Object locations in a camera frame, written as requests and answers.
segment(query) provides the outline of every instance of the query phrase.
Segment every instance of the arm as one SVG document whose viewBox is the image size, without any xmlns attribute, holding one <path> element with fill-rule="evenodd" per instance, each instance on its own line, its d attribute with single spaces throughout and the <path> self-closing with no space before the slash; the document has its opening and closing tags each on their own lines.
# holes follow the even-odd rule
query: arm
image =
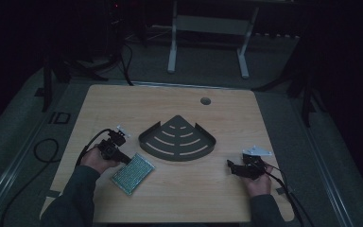
<svg viewBox="0 0 363 227">
<path fill-rule="evenodd" d="M 115 161 L 103 160 L 98 148 L 88 151 L 62 195 L 46 208 L 41 226 L 92 226 L 95 181 L 107 168 L 117 165 Z"/>
<path fill-rule="evenodd" d="M 266 172 L 270 173 L 272 167 L 268 166 Z M 271 180 L 264 174 L 256 180 L 241 178 L 250 195 L 252 226 L 284 227 L 278 204 L 270 195 Z"/>
</svg>

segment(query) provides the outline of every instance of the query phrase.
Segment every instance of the person's left hand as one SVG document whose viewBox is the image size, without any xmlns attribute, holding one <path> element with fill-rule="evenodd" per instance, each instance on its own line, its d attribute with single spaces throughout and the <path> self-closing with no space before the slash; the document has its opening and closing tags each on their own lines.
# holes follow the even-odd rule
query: person's left hand
<svg viewBox="0 0 363 227">
<path fill-rule="evenodd" d="M 80 165 L 89 166 L 99 174 L 102 174 L 108 168 L 118 166 L 119 162 L 103 159 L 100 150 L 98 148 L 92 148 L 82 157 Z"/>
</svg>

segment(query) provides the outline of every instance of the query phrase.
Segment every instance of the round hole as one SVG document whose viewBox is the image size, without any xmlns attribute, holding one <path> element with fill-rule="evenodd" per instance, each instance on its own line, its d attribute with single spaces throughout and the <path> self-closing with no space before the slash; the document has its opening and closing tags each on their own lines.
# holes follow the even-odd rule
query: round hole
<svg viewBox="0 0 363 227">
<path fill-rule="evenodd" d="M 203 97 L 203 98 L 201 99 L 201 103 L 202 103 L 203 105 L 209 105 L 209 104 L 211 104 L 211 99 L 210 99 L 209 97 Z"/>
</svg>

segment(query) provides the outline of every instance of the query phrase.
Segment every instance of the person's right hand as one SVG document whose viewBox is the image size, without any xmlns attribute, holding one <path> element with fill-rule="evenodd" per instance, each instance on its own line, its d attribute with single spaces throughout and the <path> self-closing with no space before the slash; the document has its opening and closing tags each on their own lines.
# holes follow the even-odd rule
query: person's right hand
<svg viewBox="0 0 363 227">
<path fill-rule="evenodd" d="M 267 166 L 266 172 L 270 173 L 272 171 L 272 166 Z M 244 185 L 250 197 L 260 196 L 270 194 L 271 180 L 268 174 L 264 173 L 259 178 L 252 180 L 250 178 L 241 177 Z"/>
</svg>

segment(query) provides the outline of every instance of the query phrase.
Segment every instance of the small white object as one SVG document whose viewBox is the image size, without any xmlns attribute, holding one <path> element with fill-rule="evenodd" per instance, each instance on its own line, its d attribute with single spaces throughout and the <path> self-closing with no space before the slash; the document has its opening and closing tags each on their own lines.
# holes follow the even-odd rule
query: small white object
<svg viewBox="0 0 363 227">
<path fill-rule="evenodd" d="M 128 132 L 127 132 L 127 131 L 125 131 L 125 129 L 123 129 L 120 125 L 118 125 L 116 128 L 117 128 L 118 130 L 122 131 L 122 133 L 123 133 L 123 134 L 125 134 L 125 135 L 126 135 L 126 137 L 128 137 L 128 138 L 130 138 L 130 137 L 131 137 L 131 135 L 130 135 L 130 134 L 128 134 Z"/>
<path fill-rule="evenodd" d="M 244 154 L 253 155 L 253 156 L 270 156 L 272 152 L 263 148 L 259 148 L 257 146 L 253 146 L 252 148 L 243 149 Z"/>
</svg>

